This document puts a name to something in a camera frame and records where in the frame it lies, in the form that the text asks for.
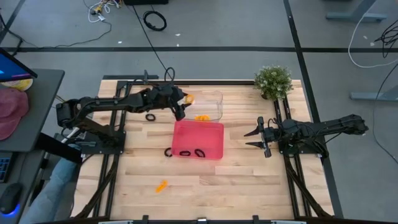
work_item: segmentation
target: computer screen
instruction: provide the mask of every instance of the computer screen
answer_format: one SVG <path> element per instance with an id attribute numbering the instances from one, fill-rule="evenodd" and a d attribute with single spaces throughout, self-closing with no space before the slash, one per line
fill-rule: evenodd
<path id="1" fill-rule="evenodd" d="M 35 78 L 37 75 L 3 49 L 0 50 L 0 82 Z"/>

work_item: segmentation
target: keyboard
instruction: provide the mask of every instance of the keyboard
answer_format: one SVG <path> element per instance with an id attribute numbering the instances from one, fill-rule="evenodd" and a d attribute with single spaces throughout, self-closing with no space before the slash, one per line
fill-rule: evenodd
<path id="1" fill-rule="evenodd" d="M 17 154 L 15 152 L 0 152 L 0 183 L 6 183 L 11 173 L 12 163 Z"/>

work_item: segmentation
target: red cap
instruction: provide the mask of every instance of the red cap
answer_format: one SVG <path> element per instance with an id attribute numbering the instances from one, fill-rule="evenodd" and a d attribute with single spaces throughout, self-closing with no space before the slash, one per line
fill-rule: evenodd
<path id="1" fill-rule="evenodd" d="M 8 138 L 15 131 L 28 109 L 25 92 L 13 88 L 0 89 L 0 140 Z"/>

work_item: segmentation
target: pink container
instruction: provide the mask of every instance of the pink container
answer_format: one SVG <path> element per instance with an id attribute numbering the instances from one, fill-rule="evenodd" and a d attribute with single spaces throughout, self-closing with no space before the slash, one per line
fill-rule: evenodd
<path id="1" fill-rule="evenodd" d="M 221 159 L 224 155 L 224 125 L 206 121 L 177 121 L 172 154 L 178 157 Z"/>

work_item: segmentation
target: gray floor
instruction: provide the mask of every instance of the gray floor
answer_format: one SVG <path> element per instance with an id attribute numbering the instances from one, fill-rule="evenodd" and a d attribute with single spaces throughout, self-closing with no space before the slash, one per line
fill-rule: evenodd
<path id="1" fill-rule="evenodd" d="M 302 47 L 347 47 L 355 24 L 327 21 L 327 11 L 350 11 L 359 1 L 290 0 Z M 0 2 L 8 19 L 17 1 Z M 294 47 L 283 1 L 277 0 L 170 0 L 154 6 L 168 22 L 164 32 L 149 31 L 156 47 L 258 46 Z M 141 15 L 149 6 L 137 6 Z M 398 19 L 398 3 L 380 0 L 371 12 L 389 18 L 380 24 L 361 24 L 353 47 L 373 48 L 370 43 Z M 105 14 L 112 32 L 96 42 L 77 47 L 148 47 L 136 16 L 123 7 Z M 70 44 L 99 36 L 106 24 L 90 24 L 81 0 L 68 4 L 54 0 L 26 0 L 11 29 L 38 46 Z M 14 47 L 15 38 L 7 35 L 3 47 Z M 294 79 L 302 79 L 294 52 L 160 52 L 166 66 L 173 66 L 177 78 L 252 78 L 263 65 L 288 66 Z M 320 119 L 335 119 L 351 113 L 361 115 L 372 128 L 374 103 L 349 99 L 351 91 L 377 91 L 392 68 L 363 69 L 354 66 L 346 53 L 304 53 Z M 362 65 L 395 60 L 390 54 L 353 54 Z M 152 52 L 42 52 L 18 53 L 17 58 L 31 68 L 56 68 L 66 71 L 59 95 L 64 98 L 95 96 L 103 75 L 137 75 L 144 69 L 160 75 L 162 67 Z M 386 87 L 395 85 L 393 73 Z M 376 134 L 383 146 L 398 154 L 396 135 L 397 106 L 377 104 Z M 59 131 L 55 112 L 50 112 L 44 132 Z M 345 218 L 398 222 L 398 166 L 366 136 L 340 136 L 328 143 L 340 202 Z"/>

